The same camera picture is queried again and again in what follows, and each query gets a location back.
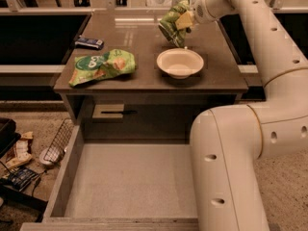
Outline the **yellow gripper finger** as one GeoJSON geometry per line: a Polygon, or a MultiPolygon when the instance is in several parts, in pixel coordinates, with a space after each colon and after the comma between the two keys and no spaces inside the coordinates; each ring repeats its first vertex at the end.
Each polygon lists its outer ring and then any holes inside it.
{"type": "Polygon", "coordinates": [[[192,27],[194,24],[194,15],[191,11],[184,12],[176,21],[175,26],[178,30],[192,27]]]}

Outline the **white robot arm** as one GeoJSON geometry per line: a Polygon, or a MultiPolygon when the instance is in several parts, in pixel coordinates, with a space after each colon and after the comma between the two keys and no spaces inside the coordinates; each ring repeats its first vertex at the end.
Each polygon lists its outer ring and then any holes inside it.
{"type": "Polygon", "coordinates": [[[253,163],[307,146],[307,60],[265,0],[200,0],[197,22],[237,13],[266,99],[215,107],[191,130],[200,231],[270,231],[253,163]]]}

